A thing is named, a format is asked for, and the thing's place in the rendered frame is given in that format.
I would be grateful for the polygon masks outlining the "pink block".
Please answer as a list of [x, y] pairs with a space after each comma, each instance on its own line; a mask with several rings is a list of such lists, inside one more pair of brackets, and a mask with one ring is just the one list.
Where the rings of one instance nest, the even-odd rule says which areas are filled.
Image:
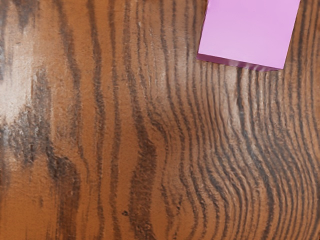
[[285, 65], [301, 0], [207, 0], [197, 59], [268, 72]]

